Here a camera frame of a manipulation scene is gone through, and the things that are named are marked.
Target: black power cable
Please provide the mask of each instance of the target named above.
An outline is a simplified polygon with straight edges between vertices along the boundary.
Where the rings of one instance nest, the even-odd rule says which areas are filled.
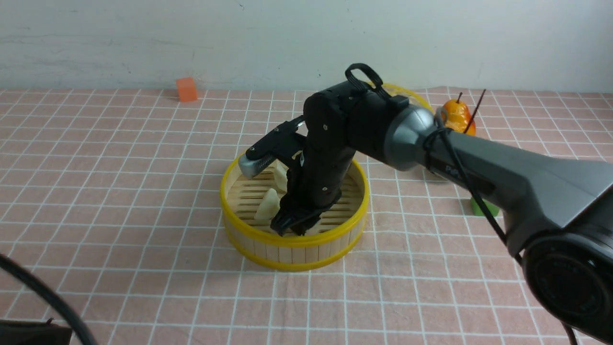
[[[19,264],[0,254],[0,268],[24,283],[47,302],[68,323],[83,345],[97,345],[96,339],[81,317],[53,290]]]
[[[494,216],[490,212],[489,208],[487,208],[487,206],[485,205],[485,202],[481,198],[481,195],[476,190],[472,181],[468,177],[468,174],[464,170],[464,166],[462,165],[460,157],[458,157],[457,152],[455,151],[455,148],[453,147],[453,145],[451,144],[451,141],[449,140],[450,131],[444,130],[445,126],[443,124],[443,116],[442,116],[443,111],[446,112],[447,110],[443,109],[442,107],[436,110],[434,121],[436,123],[437,130],[435,130],[431,135],[439,136],[441,138],[441,140],[443,141],[443,144],[445,145],[445,148],[447,149],[447,151],[449,152],[449,155],[451,156],[451,160],[453,161],[453,164],[457,168],[458,173],[460,174],[460,177],[462,178],[462,180],[464,181],[464,184],[466,185],[466,189],[468,189],[468,191],[470,192],[476,204],[479,206],[479,209],[485,215],[487,221],[490,223],[490,225],[496,232],[496,235],[498,235],[498,238],[500,238],[500,241],[502,241],[502,243],[506,246],[506,234],[504,233],[504,231],[502,230],[502,228],[496,221],[496,218],[494,218]],[[430,155],[429,149],[431,148],[432,148],[432,145],[429,145],[428,150],[426,150],[426,154],[428,156]],[[515,259],[515,261],[521,266],[522,257],[519,254],[515,255],[513,259]],[[564,328],[564,331],[568,335],[568,340],[570,341],[571,345],[577,345],[577,338],[573,332],[573,329],[564,323],[562,323],[562,327]]]

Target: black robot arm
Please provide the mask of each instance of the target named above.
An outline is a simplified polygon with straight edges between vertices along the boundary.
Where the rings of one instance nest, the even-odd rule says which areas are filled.
[[[355,69],[374,87],[357,80]],[[535,297],[564,324],[613,344],[613,165],[551,158],[446,131],[440,109],[435,115],[388,95],[367,65],[351,65],[345,75],[347,81],[305,101],[295,121],[306,123],[306,138],[296,145],[300,136],[279,136],[285,139],[278,147],[294,150],[251,157],[248,150],[240,159],[248,177],[275,158],[289,167],[287,193],[271,228],[304,235],[340,198],[356,151],[400,171],[424,166],[499,206],[506,233],[495,221],[492,226],[522,265]],[[296,128],[286,122],[275,131]],[[302,153],[289,158],[300,147]]]

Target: bamboo steamer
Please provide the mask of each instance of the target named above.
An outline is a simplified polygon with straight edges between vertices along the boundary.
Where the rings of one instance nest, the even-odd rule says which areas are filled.
[[[254,220],[264,194],[275,187],[273,165],[248,180],[230,164],[221,181],[220,197],[224,227],[229,241],[251,261],[282,271],[306,271],[340,259],[353,248],[364,230],[370,192],[366,175],[353,161],[341,191],[343,197],[305,236],[288,231],[279,236],[269,220]],[[284,193],[277,190],[279,196]]]

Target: orange block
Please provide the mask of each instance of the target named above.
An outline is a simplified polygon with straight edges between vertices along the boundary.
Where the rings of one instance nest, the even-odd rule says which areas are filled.
[[[181,102],[198,100],[196,82],[192,77],[177,79],[177,91],[179,92],[179,101]]]

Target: white wall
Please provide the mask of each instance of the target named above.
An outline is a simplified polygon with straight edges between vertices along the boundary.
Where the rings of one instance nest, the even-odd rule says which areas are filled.
[[[0,0],[0,87],[613,91],[611,0]]]

